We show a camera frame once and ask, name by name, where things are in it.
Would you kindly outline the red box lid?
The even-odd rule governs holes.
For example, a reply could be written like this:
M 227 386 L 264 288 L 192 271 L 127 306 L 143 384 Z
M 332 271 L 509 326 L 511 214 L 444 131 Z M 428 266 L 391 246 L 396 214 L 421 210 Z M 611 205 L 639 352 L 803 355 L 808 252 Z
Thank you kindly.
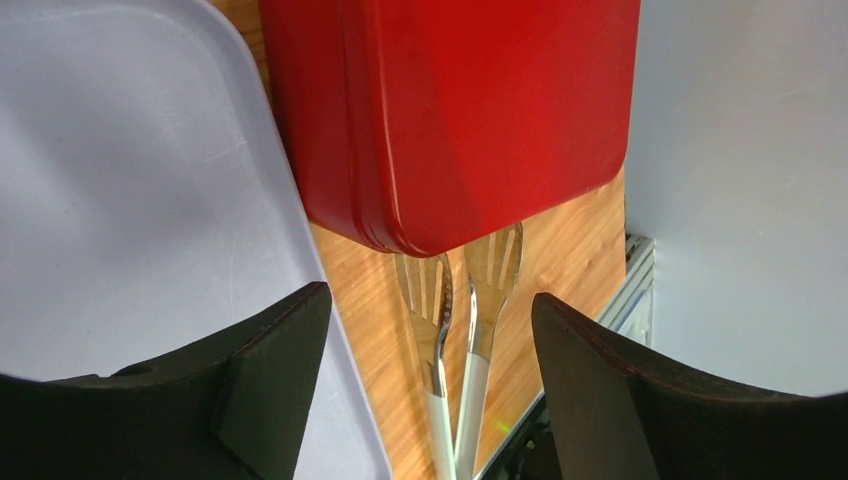
M 609 183 L 637 1 L 352 1 L 354 238 L 442 253 Z

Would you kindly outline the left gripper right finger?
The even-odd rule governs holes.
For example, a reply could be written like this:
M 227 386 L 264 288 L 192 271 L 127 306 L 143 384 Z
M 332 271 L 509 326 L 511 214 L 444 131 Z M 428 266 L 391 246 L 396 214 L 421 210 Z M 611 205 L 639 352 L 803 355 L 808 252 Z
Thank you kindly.
M 847 397 L 725 379 L 616 333 L 549 293 L 535 350 L 567 479 L 843 479 Z

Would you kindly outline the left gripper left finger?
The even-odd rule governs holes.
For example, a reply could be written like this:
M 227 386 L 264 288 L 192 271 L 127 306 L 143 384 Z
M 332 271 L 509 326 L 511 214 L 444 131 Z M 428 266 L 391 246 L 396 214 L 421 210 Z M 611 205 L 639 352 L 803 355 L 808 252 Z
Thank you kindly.
M 262 312 L 102 377 L 1 379 L 5 479 L 290 479 L 328 335 L 311 282 Z

